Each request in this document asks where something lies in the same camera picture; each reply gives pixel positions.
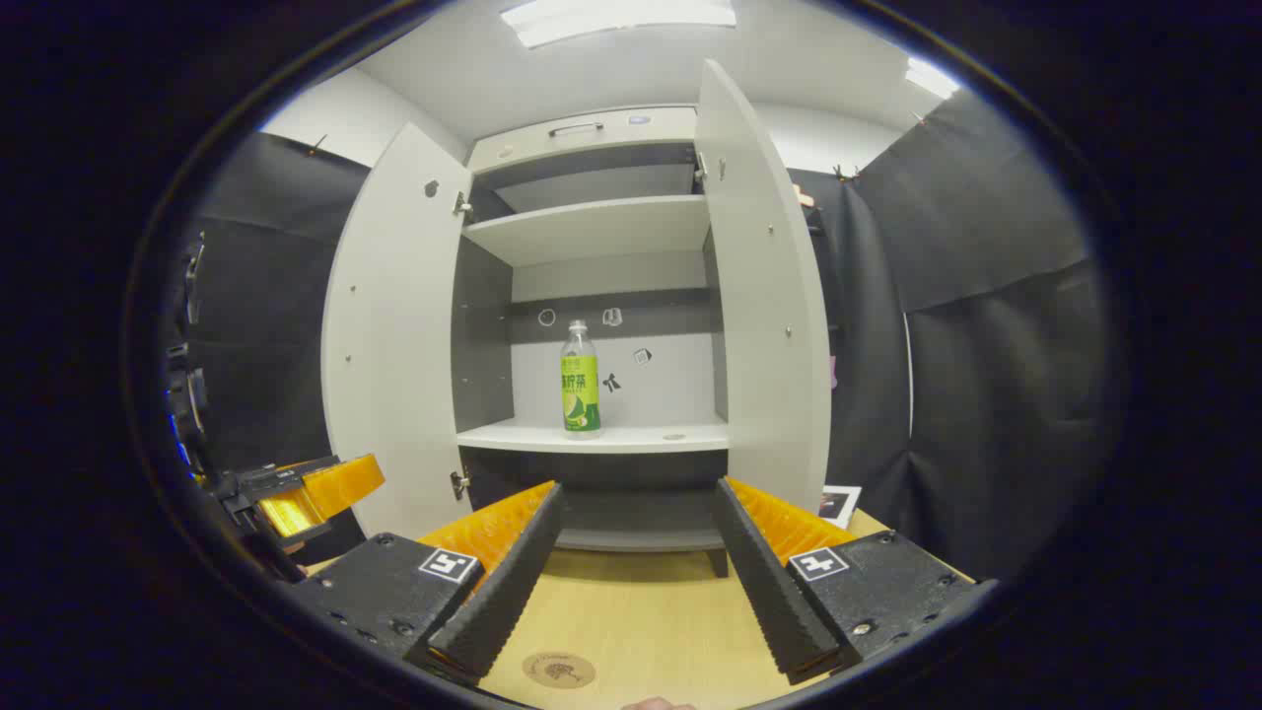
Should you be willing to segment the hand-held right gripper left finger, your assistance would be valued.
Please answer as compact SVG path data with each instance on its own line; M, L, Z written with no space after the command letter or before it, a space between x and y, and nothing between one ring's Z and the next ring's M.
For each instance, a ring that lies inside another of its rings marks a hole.
M376 533L292 591L342 637L456 684L492 670L562 531L541 482L423 538Z

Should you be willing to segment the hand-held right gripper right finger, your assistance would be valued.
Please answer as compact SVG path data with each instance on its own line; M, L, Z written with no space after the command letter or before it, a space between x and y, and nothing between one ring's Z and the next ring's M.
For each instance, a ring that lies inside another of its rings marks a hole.
M970 615L994 594L904 533L856 536L731 477L713 517L787 682L846 673Z

